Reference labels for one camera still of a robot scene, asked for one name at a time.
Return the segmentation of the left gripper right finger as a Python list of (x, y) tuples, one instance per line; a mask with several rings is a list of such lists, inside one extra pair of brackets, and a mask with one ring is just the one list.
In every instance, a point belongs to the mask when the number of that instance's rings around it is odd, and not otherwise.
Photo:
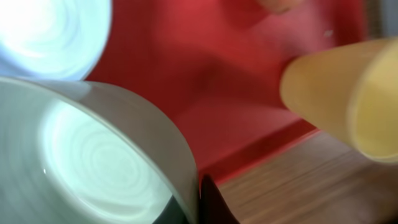
[(209, 175), (204, 175), (200, 186), (199, 224), (239, 224)]

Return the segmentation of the yellow plastic cup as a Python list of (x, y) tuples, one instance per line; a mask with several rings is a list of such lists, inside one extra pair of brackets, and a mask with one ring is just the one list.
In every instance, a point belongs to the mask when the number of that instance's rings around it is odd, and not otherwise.
[(397, 38), (294, 60), (280, 82), (284, 105), (378, 162), (397, 162)]

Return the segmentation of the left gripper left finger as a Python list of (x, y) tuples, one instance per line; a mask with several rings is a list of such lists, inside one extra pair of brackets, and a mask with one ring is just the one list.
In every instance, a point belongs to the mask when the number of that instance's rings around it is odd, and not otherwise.
[(162, 213), (152, 224), (188, 224), (188, 220), (180, 205), (172, 196)]

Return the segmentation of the light blue bowl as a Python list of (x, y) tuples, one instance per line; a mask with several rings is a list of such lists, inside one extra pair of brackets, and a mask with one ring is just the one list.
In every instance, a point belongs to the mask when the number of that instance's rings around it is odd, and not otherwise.
[(111, 0), (1, 0), (1, 75), (84, 80), (108, 41)]

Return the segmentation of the mint green bowl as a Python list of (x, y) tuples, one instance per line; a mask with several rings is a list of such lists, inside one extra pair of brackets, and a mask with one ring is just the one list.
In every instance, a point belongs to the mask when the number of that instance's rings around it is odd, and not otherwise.
[(100, 82), (1, 78), (1, 223), (198, 222), (197, 167), (158, 107)]

